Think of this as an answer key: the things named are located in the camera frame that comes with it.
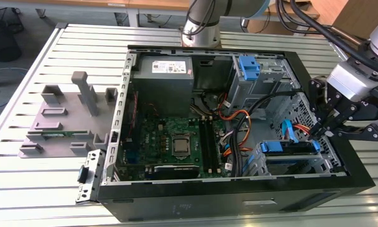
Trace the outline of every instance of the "floor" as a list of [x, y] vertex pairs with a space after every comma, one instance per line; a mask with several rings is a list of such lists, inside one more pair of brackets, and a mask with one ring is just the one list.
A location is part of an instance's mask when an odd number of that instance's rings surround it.
[[[34, 9], [20, 9], [20, 19], [25, 30], [14, 35], [18, 46], [22, 50], [22, 56], [16, 61], [2, 63], [0, 68], [17, 67], [28, 69], [38, 55], [38, 52], [49, 38], [53, 28], [58, 22], [70, 24], [89, 24], [116, 26], [114, 14], [104, 12], [82, 12], [82, 11], [64, 11], [46, 10], [46, 18], [40, 19]], [[125, 14], [118, 15], [118, 19], [124, 20], [124, 25], [129, 25], [129, 20], [125, 19]], [[142, 27], [158, 27], [169, 19], [169, 16], [161, 15], [153, 18], [153, 22], [148, 23], [145, 15], [140, 17], [140, 24]], [[162, 28], [177, 29], [185, 24], [185, 17], [172, 16], [170, 20]], [[221, 31], [242, 32], [240, 21], [237, 19], [221, 19]], [[24, 78], [25, 71], [22, 70], [2, 70], [0, 71], [0, 105], [5, 104], [12, 97], [14, 90]]]

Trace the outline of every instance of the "metal table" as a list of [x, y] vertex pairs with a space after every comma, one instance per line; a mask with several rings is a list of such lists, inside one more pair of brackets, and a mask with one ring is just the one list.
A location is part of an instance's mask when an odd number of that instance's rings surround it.
[[[341, 60], [328, 41], [310, 37], [222, 32], [224, 48], [298, 53], [312, 76], [328, 75]], [[97, 92], [120, 83], [126, 46], [180, 46], [172, 29], [69, 25], [54, 29], [0, 116], [0, 226], [120, 224], [101, 205], [74, 205], [77, 174], [85, 158], [20, 159], [18, 148], [34, 119], [46, 84], [77, 92], [73, 71], [88, 72]], [[377, 186], [308, 212], [129, 223], [136, 226], [378, 226], [378, 142], [353, 142]]]

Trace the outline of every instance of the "label sticker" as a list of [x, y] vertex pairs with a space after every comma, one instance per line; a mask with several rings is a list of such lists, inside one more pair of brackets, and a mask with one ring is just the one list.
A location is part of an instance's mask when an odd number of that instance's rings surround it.
[[233, 170], [233, 164], [226, 163], [225, 164], [225, 169], [232, 171]]
[[186, 63], [184, 61], [154, 61], [153, 73], [186, 73]]
[[222, 102], [222, 104], [224, 104], [228, 108], [232, 106], [232, 104], [230, 104], [226, 100]]
[[116, 4], [116, 3], [108, 3], [108, 6], [120, 6], [120, 7], [125, 7], [125, 4]]

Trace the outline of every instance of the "green circuit board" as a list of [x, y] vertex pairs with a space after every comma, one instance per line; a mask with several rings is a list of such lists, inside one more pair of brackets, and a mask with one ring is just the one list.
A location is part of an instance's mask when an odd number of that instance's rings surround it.
[[[221, 120], [213, 121], [213, 136], [216, 142], [214, 152], [218, 158], [220, 173], [209, 173], [202, 166], [200, 122], [201, 120], [196, 118], [144, 119], [141, 123], [138, 152], [129, 152], [125, 154], [128, 160], [134, 160], [136, 158], [134, 162], [128, 163], [124, 167], [124, 172], [129, 175], [128, 180], [145, 180], [144, 166], [160, 165], [198, 166], [200, 178], [226, 177], [226, 173], [222, 171], [218, 151], [218, 141], [221, 132], [224, 132], [224, 122]], [[185, 138], [189, 140], [188, 145], [190, 154], [188, 156], [177, 157], [174, 155], [173, 140], [176, 138]]]

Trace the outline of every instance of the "cpu socket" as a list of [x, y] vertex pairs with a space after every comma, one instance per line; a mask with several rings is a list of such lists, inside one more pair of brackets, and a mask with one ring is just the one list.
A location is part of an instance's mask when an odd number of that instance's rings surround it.
[[172, 155], [184, 160], [190, 155], [190, 134], [172, 135]]

